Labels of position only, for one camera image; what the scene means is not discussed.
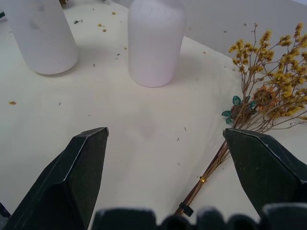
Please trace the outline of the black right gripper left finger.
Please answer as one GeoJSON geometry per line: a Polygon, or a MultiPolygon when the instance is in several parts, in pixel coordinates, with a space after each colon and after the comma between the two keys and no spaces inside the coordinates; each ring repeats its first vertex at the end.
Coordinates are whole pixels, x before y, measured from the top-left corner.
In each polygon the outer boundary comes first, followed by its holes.
{"type": "Polygon", "coordinates": [[[87,230],[99,194],[109,130],[74,136],[41,172],[4,230],[87,230]]]}

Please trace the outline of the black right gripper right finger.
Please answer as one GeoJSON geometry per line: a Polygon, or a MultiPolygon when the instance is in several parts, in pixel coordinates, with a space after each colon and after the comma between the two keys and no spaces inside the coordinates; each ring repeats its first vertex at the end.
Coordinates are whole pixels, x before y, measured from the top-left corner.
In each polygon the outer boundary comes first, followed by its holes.
{"type": "Polygon", "coordinates": [[[268,204],[307,203],[307,165],[273,137],[223,131],[241,186],[258,214],[268,204]]]}

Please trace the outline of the yellow dried flower bouquet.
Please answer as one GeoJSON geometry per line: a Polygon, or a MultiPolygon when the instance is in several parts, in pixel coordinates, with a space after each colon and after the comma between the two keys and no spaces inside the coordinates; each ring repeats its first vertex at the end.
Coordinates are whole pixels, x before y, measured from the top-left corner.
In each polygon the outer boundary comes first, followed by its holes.
{"type": "Polygon", "coordinates": [[[236,41],[233,64],[241,75],[241,96],[223,111],[232,128],[265,133],[307,124],[307,33],[298,23],[293,35],[270,44],[271,31],[253,43],[236,41]]]}

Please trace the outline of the white cylindrical vase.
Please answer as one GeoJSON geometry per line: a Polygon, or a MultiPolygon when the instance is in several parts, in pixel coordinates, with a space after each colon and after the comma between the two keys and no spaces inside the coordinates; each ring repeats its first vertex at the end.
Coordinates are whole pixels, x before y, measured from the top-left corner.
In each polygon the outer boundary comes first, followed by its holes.
{"type": "Polygon", "coordinates": [[[128,63],[137,84],[156,88],[172,80],[185,25],[181,0],[133,0],[128,12],[128,63]]]}
{"type": "Polygon", "coordinates": [[[63,73],[79,51],[59,0],[0,0],[27,66],[43,75],[63,73]]]}

